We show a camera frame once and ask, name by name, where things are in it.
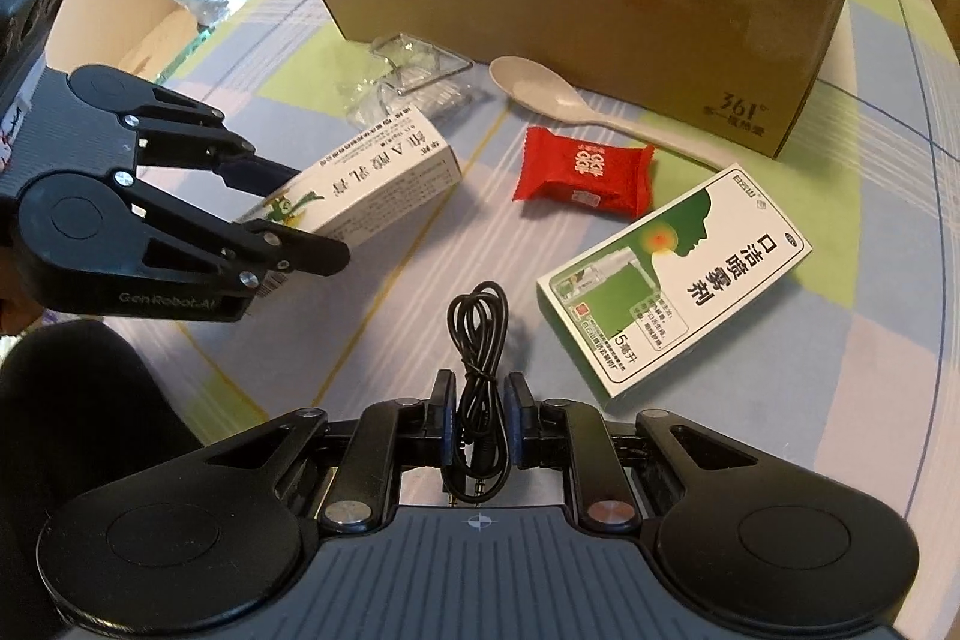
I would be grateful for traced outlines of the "white ointment box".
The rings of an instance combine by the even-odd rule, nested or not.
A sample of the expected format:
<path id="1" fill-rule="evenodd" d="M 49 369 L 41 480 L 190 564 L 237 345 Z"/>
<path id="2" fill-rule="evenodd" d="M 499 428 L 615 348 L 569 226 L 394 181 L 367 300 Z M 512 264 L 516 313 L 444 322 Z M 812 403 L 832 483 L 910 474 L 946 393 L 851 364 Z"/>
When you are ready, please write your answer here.
<path id="1" fill-rule="evenodd" d="M 460 182 L 449 143 L 415 107 L 389 115 L 242 216 L 358 247 Z"/>

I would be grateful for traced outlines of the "clear bag with metal hooks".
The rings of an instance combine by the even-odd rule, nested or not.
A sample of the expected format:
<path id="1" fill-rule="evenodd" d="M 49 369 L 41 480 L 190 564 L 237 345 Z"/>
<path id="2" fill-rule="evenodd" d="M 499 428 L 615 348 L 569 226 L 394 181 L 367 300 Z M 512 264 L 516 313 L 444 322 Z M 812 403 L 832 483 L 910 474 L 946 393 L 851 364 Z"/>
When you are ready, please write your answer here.
<path id="1" fill-rule="evenodd" d="M 374 39 L 361 51 L 359 75 L 337 85 L 345 119 L 368 128 L 413 107 L 430 120 L 452 117 L 475 97 L 465 55 L 398 32 Z"/>

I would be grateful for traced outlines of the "green white spray box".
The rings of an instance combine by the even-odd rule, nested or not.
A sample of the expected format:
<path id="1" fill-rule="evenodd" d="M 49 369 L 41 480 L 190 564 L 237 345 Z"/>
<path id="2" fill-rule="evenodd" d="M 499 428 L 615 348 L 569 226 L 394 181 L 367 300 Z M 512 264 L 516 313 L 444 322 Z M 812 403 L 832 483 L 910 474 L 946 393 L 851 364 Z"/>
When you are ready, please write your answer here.
<path id="1" fill-rule="evenodd" d="M 537 298 L 597 398 L 613 399 L 811 252 L 793 221 L 734 164 L 540 276 Z"/>

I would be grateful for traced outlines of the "beige plastic spoon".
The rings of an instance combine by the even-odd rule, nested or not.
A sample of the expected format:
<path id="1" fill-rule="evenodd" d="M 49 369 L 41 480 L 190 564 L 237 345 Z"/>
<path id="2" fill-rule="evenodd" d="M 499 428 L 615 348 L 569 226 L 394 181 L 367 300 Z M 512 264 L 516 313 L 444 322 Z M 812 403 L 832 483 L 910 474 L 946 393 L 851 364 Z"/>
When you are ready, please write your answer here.
<path id="1" fill-rule="evenodd" d="M 495 58 L 488 65 L 488 73 L 509 99 L 558 124 L 608 128 L 713 170 L 724 170 L 737 162 L 732 152 L 715 143 L 690 140 L 678 131 L 658 130 L 643 122 L 628 122 L 597 112 L 587 105 L 578 89 L 558 73 L 528 58 L 516 55 Z"/>

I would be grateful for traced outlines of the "red candy packet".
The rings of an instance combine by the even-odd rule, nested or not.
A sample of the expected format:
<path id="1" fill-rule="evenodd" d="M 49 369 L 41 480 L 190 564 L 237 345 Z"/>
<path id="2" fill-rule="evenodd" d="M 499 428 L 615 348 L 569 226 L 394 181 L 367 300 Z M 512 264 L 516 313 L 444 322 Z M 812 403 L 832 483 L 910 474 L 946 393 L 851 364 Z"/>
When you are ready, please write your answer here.
<path id="1" fill-rule="evenodd" d="M 530 127 L 512 198 L 551 200 L 639 220 L 652 205 L 654 151 L 654 146 L 601 145 Z"/>

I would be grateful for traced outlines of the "checked tablecloth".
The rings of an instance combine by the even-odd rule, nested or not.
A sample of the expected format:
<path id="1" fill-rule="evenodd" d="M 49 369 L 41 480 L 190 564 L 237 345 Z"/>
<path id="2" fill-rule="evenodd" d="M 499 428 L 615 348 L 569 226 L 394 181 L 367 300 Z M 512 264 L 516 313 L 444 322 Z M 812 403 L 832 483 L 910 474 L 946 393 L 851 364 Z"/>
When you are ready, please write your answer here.
<path id="1" fill-rule="evenodd" d="M 452 296 L 500 283 L 503 364 L 540 396 L 589 399 L 544 320 L 540 275 L 617 224 L 512 192 L 529 115 L 476 68 L 444 120 L 462 182 L 330 280 L 293 276 L 235 325 L 121 323 L 203 440 L 319 404 L 350 417 L 425 395 L 454 364 Z M 662 406 L 882 498 L 919 536 L 958 528 L 958 65 L 928 0 L 848 0 L 793 135 L 745 154 L 812 245 L 794 273 L 607 403 Z"/>

